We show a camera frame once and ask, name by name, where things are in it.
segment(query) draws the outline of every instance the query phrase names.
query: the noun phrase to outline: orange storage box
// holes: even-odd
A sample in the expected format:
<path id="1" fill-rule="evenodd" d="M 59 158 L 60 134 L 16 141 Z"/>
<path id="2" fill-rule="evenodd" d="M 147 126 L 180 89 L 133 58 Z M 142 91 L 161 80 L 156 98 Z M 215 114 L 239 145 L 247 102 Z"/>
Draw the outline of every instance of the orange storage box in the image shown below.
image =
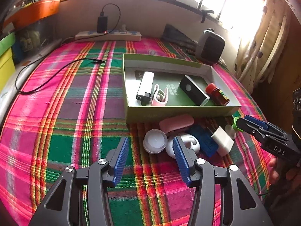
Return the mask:
<path id="1" fill-rule="evenodd" d="M 60 0 L 41 0 L 27 7 L 20 9 L 4 21 L 4 27 L 10 22 L 15 30 L 20 30 L 30 24 L 58 13 Z"/>

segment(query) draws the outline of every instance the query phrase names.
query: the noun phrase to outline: red bottle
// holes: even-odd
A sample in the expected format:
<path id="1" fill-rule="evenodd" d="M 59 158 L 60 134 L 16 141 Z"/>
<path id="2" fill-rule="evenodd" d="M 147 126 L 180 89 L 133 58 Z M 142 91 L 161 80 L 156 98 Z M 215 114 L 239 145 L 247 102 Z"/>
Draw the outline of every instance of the red bottle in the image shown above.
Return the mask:
<path id="1" fill-rule="evenodd" d="M 215 86 L 214 83 L 209 84 L 206 87 L 205 92 L 210 96 L 216 105 L 226 106 L 230 101 L 223 91 Z"/>

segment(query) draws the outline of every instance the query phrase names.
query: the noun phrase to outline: bottle label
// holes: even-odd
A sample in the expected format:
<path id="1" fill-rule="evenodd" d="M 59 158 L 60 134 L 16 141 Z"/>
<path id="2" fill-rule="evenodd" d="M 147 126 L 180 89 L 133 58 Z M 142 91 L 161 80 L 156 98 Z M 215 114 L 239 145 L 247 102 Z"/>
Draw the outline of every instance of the bottle label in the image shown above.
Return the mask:
<path id="1" fill-rule="evenodd" d="M 222 90 L 219 90 L 219 93 L 224 97 L 225 100 L 228 100 L 228 97 L 224 94 Z"/>

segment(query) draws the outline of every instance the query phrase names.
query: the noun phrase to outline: striped fabric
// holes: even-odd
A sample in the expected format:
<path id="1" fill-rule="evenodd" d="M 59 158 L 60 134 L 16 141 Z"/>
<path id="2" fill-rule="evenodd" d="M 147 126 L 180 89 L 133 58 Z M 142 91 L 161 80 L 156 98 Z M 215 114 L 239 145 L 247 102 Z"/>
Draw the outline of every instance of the striped fabric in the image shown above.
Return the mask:
<path id="1" fill-rule="evenodd" d="M 145 133 L 157 123 L 126 125 L 122 98 L 122 54 L 143 53 L 196 61 L 170 43 L 143 38 L 141 42 L 106 41 L 66 44 L 54 51 L 32 73 L 23 90 L 36 88 L 66 63 L 83 57 L 105 60 L 105 65 L 79 61 L 59 73 L 41 91 L 19 95 L 6 118 L 0 139 L 0 199 L 21 225 L 28 225 L 48 189 L 68 165 L 86 167 L 105 157 L 121 136 L 131 140 L 121 183 L 109 190 L 116 226 L 186 225 L 194 189 L 182 182 L 175 160 L 165 152 L 149 155 Z M 235 116 L 264 119 L 240 83 L 219 65 L 214 69 L 232 89 L 242 107 Z M 232 117 L 200 119 L 217 128 Z M 236 164 L 256 192 L 268 186 L 271 155 L 246 133 L 238 133 L 229 155 L 207 159 L 213 165 Z M 84 208 L 87 190 L 84 188 Z M 216 191 L 214 224 L 219 225 L 220 192 Z"/>

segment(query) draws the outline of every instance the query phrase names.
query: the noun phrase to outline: power strip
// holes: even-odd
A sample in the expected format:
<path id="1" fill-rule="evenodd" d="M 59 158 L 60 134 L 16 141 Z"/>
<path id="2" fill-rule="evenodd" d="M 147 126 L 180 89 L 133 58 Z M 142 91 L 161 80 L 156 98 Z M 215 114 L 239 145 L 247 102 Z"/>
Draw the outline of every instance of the power strip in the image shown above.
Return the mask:
<path id="1" fill-rule="evenodd" d="M 97 31 L 82 31 L 75 36 L 75 40 L 96 41 L 96 40 L 127 40 L 141 41 L 141 34 L 138 31 L 112 31 L 109 34 L 97 33 Z"/>

